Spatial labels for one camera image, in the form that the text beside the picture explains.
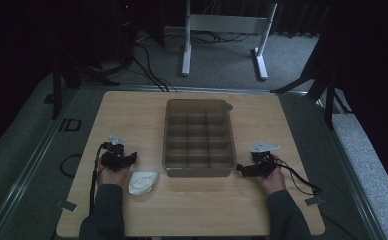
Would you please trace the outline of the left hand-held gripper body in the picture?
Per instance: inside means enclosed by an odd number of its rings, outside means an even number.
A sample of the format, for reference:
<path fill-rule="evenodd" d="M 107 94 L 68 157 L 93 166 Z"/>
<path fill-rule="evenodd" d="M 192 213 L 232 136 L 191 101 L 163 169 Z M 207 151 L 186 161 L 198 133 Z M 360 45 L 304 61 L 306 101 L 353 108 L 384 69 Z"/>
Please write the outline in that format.
<path fill-rule="evenodd" d="M 132 165 L 132 157 L 124 155 L 125 142 L 125 138 L 110 135 L 108 141 L 103 144 L 106 152 L 101 156 L 100 163 L 114 172 L 130 167 Z"/>

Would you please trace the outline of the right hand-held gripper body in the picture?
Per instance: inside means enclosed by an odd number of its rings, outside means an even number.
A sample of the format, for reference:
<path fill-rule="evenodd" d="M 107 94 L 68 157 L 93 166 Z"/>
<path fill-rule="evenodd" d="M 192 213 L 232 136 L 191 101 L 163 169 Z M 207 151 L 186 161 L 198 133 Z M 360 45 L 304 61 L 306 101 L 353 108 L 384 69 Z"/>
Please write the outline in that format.
<path fill-rule="evenodd" d="M 259 142 L 250 149 L 253 165 L 247 166 L 245 175 L 247 177 L 263 176 L 268 177 L 276 168 L 276 160 L 271 151 L 279 149 L 278 144 Z"/>

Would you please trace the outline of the white cloth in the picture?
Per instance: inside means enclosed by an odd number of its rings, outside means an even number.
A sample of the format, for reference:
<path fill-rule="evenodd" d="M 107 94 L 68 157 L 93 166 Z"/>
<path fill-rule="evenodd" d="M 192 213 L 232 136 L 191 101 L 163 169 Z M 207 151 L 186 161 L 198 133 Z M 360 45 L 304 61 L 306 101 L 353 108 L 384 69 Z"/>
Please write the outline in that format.
<path fill-rule="evenodd" d="M 159 174 L 157 172 L 133 172 L 128 186 L 129 193 L 135 196 L 149 193 L 157 182 L 158 177 Z"/>

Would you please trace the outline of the translucent brown compartment box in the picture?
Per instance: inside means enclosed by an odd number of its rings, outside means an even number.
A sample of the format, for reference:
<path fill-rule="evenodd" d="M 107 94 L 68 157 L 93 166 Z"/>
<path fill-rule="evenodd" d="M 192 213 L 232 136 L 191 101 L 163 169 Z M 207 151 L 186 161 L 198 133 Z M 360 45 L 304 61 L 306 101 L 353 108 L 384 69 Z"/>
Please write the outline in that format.
<path fill-rule="evenodd" d="M 230 111 L 221 99 L 171 99 L 162 166 L 168 177 L 228 177 L 236 168 Z"/>

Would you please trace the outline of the person's left hand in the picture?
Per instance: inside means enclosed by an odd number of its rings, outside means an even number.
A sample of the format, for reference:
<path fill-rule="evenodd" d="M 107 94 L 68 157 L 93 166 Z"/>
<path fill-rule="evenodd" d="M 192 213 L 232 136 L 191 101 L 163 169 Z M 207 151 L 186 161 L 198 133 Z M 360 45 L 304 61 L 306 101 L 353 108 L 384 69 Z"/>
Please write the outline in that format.
<path fill-rule="evenodd" d="M 97 184 L 99 186 L 118 185 L 124 187 L 129 171 L 129 168 L 123 168 L 115 172 L 103 166 L 101 161 L 98 161 Z"/>

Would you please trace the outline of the person's right hand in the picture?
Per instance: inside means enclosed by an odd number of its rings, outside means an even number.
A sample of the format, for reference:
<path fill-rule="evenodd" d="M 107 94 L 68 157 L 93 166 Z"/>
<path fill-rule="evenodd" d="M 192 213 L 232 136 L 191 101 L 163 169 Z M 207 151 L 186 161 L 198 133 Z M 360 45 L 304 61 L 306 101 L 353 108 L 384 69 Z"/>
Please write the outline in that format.
<path fill-rule="evenodd" d="M 259 184 L 259 186 L 268 196 L 286 189 L 285 177 L 280 167 L 282 160 L 276 155 L 274 155 L 274 158 L 276 159 L 277 166 L 268 177 L 254 177 L 254 181 Z"/>

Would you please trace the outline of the black metal stand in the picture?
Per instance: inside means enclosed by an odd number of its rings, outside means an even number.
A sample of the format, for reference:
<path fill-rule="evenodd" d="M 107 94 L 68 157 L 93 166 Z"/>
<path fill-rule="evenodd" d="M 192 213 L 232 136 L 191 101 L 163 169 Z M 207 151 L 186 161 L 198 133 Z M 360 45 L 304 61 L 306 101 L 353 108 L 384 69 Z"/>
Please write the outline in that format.
<path fill-rule="evenodd" d="M 83 73 L 88 74 L 90 77 L 99 81 L 107 86 L 118 86 L 118 83 L 113 82 L 99 73 L 92 70 L 87 65 L 78 61 L 65 51 L 59 51 L 56 55 L 53 64 L 52 77 L 53 77 L 53 115 L 52 118 L 56 119 L 62 109 L 62 82 L 71 89 L 78 89 L 81 86 L 81 80 L 77 74 L 77 71 L 81 70 Z"/>
<path fill-rule="evenodd" d="M 318 100 L 323 93 L 326 93 L 324 120 L 328 128 L 333 130 L 334 101 L 337 101 L 345 112 L 351 113 L 351 110 L 341 102 L 335 91 L 337 75 L 346 57 L 347 46 L 348 42 L 342 38 L 322 35 L 312 50 L 300 77 L 281 88 L 271 90 L 271 93 L 285 94 L 295 87 L 313 80 L 307 96 L 311 100 Z"/>

